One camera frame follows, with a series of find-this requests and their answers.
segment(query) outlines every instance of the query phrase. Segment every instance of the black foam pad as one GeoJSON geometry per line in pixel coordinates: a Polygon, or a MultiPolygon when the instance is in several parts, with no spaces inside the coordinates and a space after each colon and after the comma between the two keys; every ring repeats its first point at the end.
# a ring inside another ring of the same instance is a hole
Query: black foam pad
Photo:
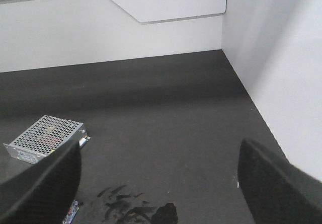
{"type": "Polygon", "coordinates": [[[240,147],[238,180],[257,224],[322,223],[322,183],[251,139],[240,147]]]}
{"type": "Polygon", "coordinates": [[[61,224],[81,178],[78,141],[0,185],[1,224],[61,224]]]}

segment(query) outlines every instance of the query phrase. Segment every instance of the dark gray floor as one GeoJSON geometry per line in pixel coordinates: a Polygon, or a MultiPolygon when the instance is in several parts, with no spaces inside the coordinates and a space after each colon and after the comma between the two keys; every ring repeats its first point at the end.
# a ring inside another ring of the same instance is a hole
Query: dark gray floor
{"type": "MultiPolygon", "coordinates": [[[[45,114],[85,123],[74,224],[101,223],[113,198],[97,194],[120,185],[144,193],[132,206],[173,202],[180,224],[254,223],[236,187],[240,142],[283,155],[221,50],[1,73],[0,89],[2,142],[45,114]]],[[[0,181],[28,166],[0,146],[0,181]]]]}

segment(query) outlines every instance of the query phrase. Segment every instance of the power supply unit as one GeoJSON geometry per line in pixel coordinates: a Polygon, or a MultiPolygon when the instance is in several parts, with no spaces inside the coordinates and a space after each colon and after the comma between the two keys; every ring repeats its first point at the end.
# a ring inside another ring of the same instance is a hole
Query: power supply unit
{"type": "Polygon", "coordinates": [[[89,139],[83,123],[44,115],[4,146],[11,157],[35,164],[68,140],[78,140],[82,147],[89,139]]]}

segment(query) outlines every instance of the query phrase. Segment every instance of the perforated metal grille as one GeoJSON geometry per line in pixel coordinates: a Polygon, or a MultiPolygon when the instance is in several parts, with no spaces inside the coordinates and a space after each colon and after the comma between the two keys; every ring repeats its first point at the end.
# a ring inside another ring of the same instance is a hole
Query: perforated metal grille
{"type": "Polygon", "coordinates": [[[48,155],[77,128],[79,122],[43,116],[11,144],[48,155]]]}

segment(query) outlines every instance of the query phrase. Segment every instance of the small blue object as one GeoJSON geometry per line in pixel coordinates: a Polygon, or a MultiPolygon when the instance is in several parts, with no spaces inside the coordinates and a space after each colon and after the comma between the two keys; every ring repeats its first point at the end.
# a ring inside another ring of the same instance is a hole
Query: small blue object
{"type": "Polygon", "coordinates": [[[69,208],[69,211],[65,217],[65,219],[62,221],[62,224],[71,224],[72,220],[76,216],[76,213],[78,212],[78,202],[74,200],[69,208]]]}

